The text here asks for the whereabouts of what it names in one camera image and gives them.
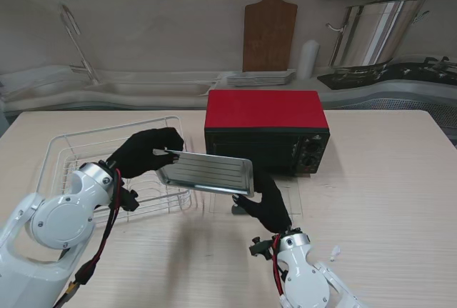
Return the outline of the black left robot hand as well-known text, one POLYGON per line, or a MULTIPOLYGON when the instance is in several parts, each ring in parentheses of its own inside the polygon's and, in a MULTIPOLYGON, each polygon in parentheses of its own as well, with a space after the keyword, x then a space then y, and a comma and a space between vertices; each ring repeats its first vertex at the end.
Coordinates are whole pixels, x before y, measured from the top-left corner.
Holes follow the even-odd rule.
POLYGON ((168 153, 155 155, 154 150, 182 151, 184 140, 173 127, 147 129, 131 135, 107 160, 106 164, 121 176, 132 179, 148 171, 156 171, 173 164, 178 155, 168 153))

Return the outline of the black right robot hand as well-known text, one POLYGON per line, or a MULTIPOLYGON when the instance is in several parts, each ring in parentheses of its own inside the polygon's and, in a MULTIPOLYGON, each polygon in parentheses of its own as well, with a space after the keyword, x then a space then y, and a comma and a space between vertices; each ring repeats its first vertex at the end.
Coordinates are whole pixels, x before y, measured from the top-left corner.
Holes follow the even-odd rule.
POLYGON ((261 169, 253 170, 254 191, 261 194, 261 201, 254 202, 245 196, 232 196, 234 203, 256 218, 271 233, 280 234, 292 227, 291 219, 283 202, 281 191, 273 178, 261 169))

